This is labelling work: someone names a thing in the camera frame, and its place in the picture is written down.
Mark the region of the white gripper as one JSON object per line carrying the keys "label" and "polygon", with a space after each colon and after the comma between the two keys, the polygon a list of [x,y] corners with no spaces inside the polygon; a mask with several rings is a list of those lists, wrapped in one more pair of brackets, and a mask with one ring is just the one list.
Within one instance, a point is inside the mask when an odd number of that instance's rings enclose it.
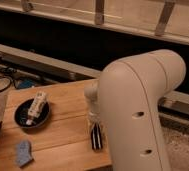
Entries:
{"label": "white gripper", "polygon": [[93,150],[101,150],[103,148],[102,144],[102,134],[100,126],[97,123],[100,123],[100,115],[92,111],[88,112],[87,115],[88,126],[92,128],[90,137]]}

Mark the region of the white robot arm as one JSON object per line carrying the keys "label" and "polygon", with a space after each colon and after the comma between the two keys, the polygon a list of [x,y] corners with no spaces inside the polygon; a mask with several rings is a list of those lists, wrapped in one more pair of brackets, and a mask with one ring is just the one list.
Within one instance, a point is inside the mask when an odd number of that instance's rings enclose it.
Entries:
{"label": "white robot arm", "polygon": [[158,101],[185,74],[182,57],[163,49],[118,59],[85,87],[89,120],[105,126],[113,171],[171,171]]}

